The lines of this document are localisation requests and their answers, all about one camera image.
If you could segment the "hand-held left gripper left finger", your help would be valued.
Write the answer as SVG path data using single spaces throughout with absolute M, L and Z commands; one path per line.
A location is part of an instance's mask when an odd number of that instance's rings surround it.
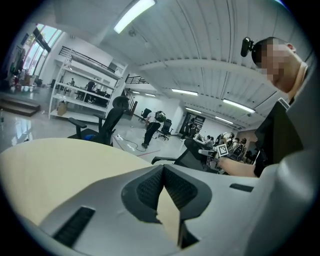
M 53 209 L 40 228 L 84 256 L 171 256 L 179 251 L 157 218 L 159 165 L 88 185 Z

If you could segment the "pile of black backpack rigs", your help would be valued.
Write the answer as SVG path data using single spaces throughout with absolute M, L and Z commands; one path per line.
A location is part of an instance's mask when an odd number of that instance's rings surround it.
M 235 137 L 235 134 L 233 132 L 224 132 L 217 137 L 214 146 L 218 146 L 221 144 L 226 144 L 228 149 L 228 155 L 224 157 L 237 162 L 240 162 L 243 159 L 246 151 L 245 138 L 240 141 L 238 137 Z

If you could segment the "person's right forearm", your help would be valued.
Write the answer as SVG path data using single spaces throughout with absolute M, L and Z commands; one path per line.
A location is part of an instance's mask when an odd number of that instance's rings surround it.
M 257 178 L 254 173 L 255 165 L 238 162 L 226 157 L 221 157 L 217 166 L 224 170 L 230 176 Z

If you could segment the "round wooden table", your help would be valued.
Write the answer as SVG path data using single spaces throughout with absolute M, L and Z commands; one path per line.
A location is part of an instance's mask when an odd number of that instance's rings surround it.
M 43 138 L 0 153 L 0 183 L 13 211 L 39 225 L 88 185 L 150 166 L 134 154 L 104 144 Z

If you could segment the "ceiling light panel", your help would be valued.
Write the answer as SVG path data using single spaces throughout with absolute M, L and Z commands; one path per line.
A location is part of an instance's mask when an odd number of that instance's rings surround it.
M 171 90 L 174 93 L 186 94 L 186 95 L 191 95 L 191 96 L 198 96 L 198 93 L 194 92 L 194 91 L 181 90 L 181 89 L 175 89 L 175 88 L 172 88 Z
M 239 109 L 242 109 L 242 110 L 244 110 L 244 111 L 246 111 L 246 112 L 248 112 L 250 114 L 253 114 L 253 113 L 256 112 L 252 108 L 249 108 L 249 107 L 247 107 L 245 105 L 239 104 L 237 102 L 234 102 L 234 101 L 231 101 L 231 100 L 228 100 L 228 99 L 223 99 L 223 103 L 231 105 L 231 106 L 234 106 L 234 107 L 239 108 Z
M 138 0 L 117 22 L 113 30 L 120 34 L 140 14 L 156 4 L 155 0 Z

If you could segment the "person's black shirt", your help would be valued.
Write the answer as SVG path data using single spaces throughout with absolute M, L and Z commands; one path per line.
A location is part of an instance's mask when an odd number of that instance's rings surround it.
M 255 159 L 254 175 L 260 177 L 263 170 L 273 164 L 278 164 L 286 156 L 301 151 L 301 139 L 287 115 L 289 104 L 280 98 L 272 110 L 255 130 L 258 150 Z

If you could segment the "white shelving rack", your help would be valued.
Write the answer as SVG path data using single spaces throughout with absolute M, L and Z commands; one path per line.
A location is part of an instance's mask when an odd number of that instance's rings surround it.
M 106 117 L 123 76 L 114 68 L 66 46 L 58 56 L 60 69 L 54 80 L 48 117 L 74 118 L 87 123 L 98 122 L 94 114 Z M 85 89 L 90 81 L 95 83 L 95 92 Z M 67 111 L 58 116 L 57 108 L 62 101 L 67 104 Z

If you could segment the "black headrest office chair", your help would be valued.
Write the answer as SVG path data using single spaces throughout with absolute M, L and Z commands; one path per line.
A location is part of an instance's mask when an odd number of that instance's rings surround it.
M 113 108 L 109 111 L 106 117 L 101 114 L 94 114 L 98 118 L 98 131 L 87 128 L 87 125 L 72 117 L 68 118 L 68 121 L 75 126 L 76 133 L 68 136 L 68 139 L 83 140 L 86 135 L 96 135 L 95 142 L 107 146 L 113 146 L 112 135 L 115 132 L 115 126 L 122 118 L 126 110 L 128 110 L 129 102 L 125 96 L 118 96 L 112 102 Z

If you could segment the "dark staircase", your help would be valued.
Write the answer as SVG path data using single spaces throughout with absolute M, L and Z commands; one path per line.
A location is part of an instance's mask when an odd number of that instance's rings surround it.
M 138 102 L 134 99 L 134 93 L 130 88 L 124 89 L 125 96 L 128 98 L 128 111 L 127 113 L 130 116 L 134 115 Z

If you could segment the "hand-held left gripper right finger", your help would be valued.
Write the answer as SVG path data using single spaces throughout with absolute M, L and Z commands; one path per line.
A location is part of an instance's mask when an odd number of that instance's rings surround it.
M 175 185 L 195 186 L 193 199 L 181 196 L 176 252 L 165 256 L 249 256 L 246 252 L 258 208 L 259 179 L 214 174 L 165 164 L 166 190 Z

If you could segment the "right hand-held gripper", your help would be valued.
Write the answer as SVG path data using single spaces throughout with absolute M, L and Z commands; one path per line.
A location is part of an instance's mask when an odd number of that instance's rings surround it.
M 218 161 L 221 157 L 228 155 L 228 147 L 224 143 L 214 146 L 212 150 L 199 149 L 198 153 L 204 156 L 212 156 L 213 161 Z

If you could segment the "wooden step platform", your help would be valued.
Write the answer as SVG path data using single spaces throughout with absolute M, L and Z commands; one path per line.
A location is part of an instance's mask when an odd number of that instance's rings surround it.
M 27 102 L 14 98 L 0 97 L 0 110 L 17 114 L 21 116 L 31 117 L 39 112 L 41 106 L 37 103 Z

